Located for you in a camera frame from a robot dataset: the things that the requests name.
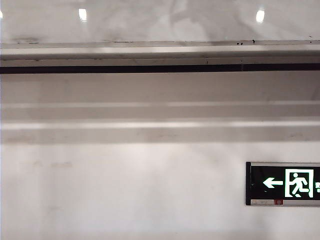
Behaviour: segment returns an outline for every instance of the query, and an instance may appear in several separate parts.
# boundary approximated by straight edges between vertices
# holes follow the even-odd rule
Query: ceiling
[[[1,0],[0,7],[2,44],[320,40],[319,0]]]

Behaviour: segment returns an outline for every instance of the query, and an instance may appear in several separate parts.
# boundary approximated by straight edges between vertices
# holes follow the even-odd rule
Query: black sign panel
[[[251,200],[320,200],[320,166],[246,164],[246,204]]]

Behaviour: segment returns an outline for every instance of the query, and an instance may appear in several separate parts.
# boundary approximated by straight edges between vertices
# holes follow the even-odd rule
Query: left arrow
[[[269,177],[267,178],[263,184],[266,185],[269,189],[274,189],[274,185],[283,185],[283,181],[273,181],[275,178],[274,177]]]

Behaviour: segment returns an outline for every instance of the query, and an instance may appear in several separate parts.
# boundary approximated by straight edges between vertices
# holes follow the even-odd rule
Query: black stripe
[[[22,66],[0,67],[0,74],[200,73],[319,70],[320,63],[152,66]]]
[[[245,204],[251,205],[251,162],[245,163]]]

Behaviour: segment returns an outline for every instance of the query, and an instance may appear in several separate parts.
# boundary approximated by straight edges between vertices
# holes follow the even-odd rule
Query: emergency exit sign
[[[246,205],[320,206],[320,163],[247,162]]]

